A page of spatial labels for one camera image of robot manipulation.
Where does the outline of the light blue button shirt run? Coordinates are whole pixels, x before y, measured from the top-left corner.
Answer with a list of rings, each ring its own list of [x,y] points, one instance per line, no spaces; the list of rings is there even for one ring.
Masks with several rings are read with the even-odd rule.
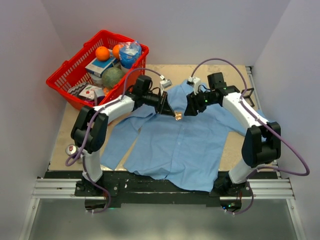
[[[230,132],[245,135],[246,130],[218,104],[181,120],[143,105],[113,128],[100,162],[115,169],[125,159],[131,173],[210,192]]]

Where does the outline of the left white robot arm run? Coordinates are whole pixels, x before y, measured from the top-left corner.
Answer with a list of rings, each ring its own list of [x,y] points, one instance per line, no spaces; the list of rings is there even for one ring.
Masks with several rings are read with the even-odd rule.
[[[109,123],[143,105],[153,107],[157,114],[175,116],[165,91],[172,82],[163,76],[161,78],[158,93],[153,93],[149,76],[139,75],[123,95],[95,108],[86,105],[80,110],[70,136],[78,147],[74,157],[82,158],[82,175],[88,181],[85,189],[92,196],[99,196],[104,190],[104,184],[99,181],[103,176],[100,149],[105,142]]]

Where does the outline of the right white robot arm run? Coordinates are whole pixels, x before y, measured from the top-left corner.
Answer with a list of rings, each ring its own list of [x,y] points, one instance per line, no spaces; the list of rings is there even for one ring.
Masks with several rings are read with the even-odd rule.
[[[185,116],[196,116],[204,112],[210,105],[219,104],[228,110],[246,130],[241,148],[242,159],[233,167],[223,183],[223,192],[230,197],[240,190],[240,184],[257,168],[270,164],[281,156],[281,141],[270,132],[270,127],[277,134],[281,127],[277,122],[269,122],[258,114],[246,101],[241,99],[241,93],[234,85],[228,86],[223,74],[213,73],[208,76],[210,89],[201,90],[201,80],[190,76],[187,84],[193,87],[193,92],[186,96],[187,107]]]

